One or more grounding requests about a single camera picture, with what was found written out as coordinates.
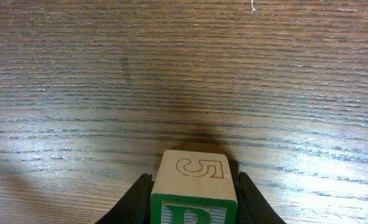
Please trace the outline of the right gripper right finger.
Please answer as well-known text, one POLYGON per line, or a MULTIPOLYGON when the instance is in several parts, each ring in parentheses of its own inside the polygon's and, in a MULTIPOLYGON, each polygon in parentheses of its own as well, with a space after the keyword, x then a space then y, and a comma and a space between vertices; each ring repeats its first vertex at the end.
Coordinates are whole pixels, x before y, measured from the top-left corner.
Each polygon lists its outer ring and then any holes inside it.
POLYGON ((236 224, 286 224, 245 172, 239 173, 235 190, 236 224))

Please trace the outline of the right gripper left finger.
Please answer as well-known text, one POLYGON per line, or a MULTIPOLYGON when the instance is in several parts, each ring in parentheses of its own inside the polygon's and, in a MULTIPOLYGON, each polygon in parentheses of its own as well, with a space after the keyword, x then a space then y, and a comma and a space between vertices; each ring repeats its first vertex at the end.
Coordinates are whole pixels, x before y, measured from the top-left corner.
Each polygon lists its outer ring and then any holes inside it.
POLYGON ((152 175, 142 174, 95 224, 150 224, 150 195, 153 186, 152 175))

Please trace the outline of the green R block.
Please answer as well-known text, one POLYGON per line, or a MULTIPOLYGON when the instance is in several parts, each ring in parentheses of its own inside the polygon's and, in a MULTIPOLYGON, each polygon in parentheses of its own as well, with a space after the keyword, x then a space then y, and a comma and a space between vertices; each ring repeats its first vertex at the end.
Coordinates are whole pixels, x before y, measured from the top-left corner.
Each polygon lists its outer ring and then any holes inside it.
POLYGON ((167 150, 150 195, 151 224, 236 222, 238 202, 224 154, 167 150))

